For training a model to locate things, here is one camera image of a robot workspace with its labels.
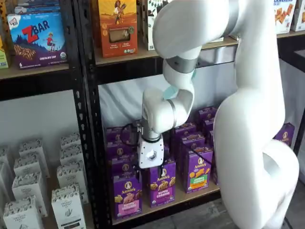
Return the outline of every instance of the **stacked boxes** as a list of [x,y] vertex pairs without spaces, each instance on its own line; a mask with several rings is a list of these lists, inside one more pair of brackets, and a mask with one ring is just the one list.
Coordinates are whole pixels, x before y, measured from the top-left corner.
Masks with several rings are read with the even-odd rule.
[[291,123],[286,123],[273,139],[279,140],[291,146],[294,131],[295,127]]
[[113,178],[115,217],[117,219],[140,214],[142,211],[142,181],[134,172]]
[[150,206],[156,207],[175,200],[176,163],[173,158],[162,167],[149,168]]

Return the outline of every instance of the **white snack box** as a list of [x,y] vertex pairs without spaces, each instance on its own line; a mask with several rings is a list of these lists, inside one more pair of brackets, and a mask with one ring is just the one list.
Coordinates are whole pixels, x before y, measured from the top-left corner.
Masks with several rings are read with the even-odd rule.
[[14,194],[11,190],[11,185],[13,184],[13,177],[11,177],[11,172],[9,167],[0,162],[0,189],[2,190],[6,202],[11,202],[15,200]]
[[43,144],[41,139],[31,140],[25,143],[22,143],[19,147],[19,154],[20,156],[25,156],[29,153],[37,152],[40,156],[41,167],[43,173],[46,177],[50,177],[47,157],[44,154]]
[[52,207],[59,229],[86,229],[84,212],[77,184],[53,190]]
[[81,136],[79,132],[74,132],[71,135],[61,137],[61,148],[66,149],[72,145],[81,144]]
[[23,176],[29,173],[43,171],[39,163],[40,156],[38,153],[30,153],[15,160],[14,171],[16,176]]
[[299,5],[295,7],[295,22],[292,25],[292,30],[305,30],[305,0],[299,0]]
[[288,33],[295,11],[296,0],[274,0],[276,33]]
[[83,204],[88,204],[88,194],[85,182],[83,163],[72,162],[57,168],[57,179],[60,187],[65,187],[77,183],[80,187],[80,195]]
[[35,196],[7,203],[4,208],[7,229],[43,229]]
[[38,211],[41,216],[48,216],[50,204],[41,172],[16,176],[12,190],[16,199],[34,195],[37,199]]
[[14,177],[14,159],[9,146],[0,146],[0,162],[8,165],[11,176]]

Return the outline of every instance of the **purple cereal box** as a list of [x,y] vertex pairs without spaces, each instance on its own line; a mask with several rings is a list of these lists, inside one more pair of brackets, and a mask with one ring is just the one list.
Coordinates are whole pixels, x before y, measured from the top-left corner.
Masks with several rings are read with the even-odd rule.
[[183,186],[186,193],[195,192],[208,187],[213,148],[209,145],[197,148],[196,151],[204,159],[193,151],[185,154],[185,165],[183,172]]
[[205,137],[201,132],[194,132],[187,136],[180,137],[180,146],[176,159],[178,171],[182,171],[183,160],[180,160],[180,158],[183,158],[184,153],[189,152],[190,149],[203,147],[204,144],[205,144]]
[[279,140],[291,146],[294,131],[295,127],[291,123],[286,123],[273,139]]
[[124,155],[131,155],[132,147],[125,145],[122,141],[107,143],[107,159],[112,160]]
[[142,211],[142,181],[135,172],[113,178],[115,217],[122,219]]
[[217,109],[212,106],[206,107],[206,108],[203,108],[203,109],[197,111],[197,113],[195,115],[196,124],[200,125],[202,120],[214,118],[216,115],[216,111],[217,111]]
[[123,155],[111,160],[111,172],[113,176],[117,176],[126,172],[132,172],[132,162],[135,155]]
[[187,136],[190,133],[196,132],[196,125],[194,123],[185,123],[181,126],[175,127],[172,130],[172,141],[171,141],[171,154],[174,159],[177,159],[177,154],[179,151],[179,142],[181,136]]
[[150,186],[151,207],[160,206],[175,200],[176,163],[173,158],[164,162],[161,167],[149,168],[148,184]]
[[107,142],[114,142],[114,141],[119,141],[119,140],[123,140],[123,141],[129,140],[130,129],[125,128],[122,131],[122,128],[123,128],[122,126],[107,128],[107,130],[106,130],[106,140],[107,140]]

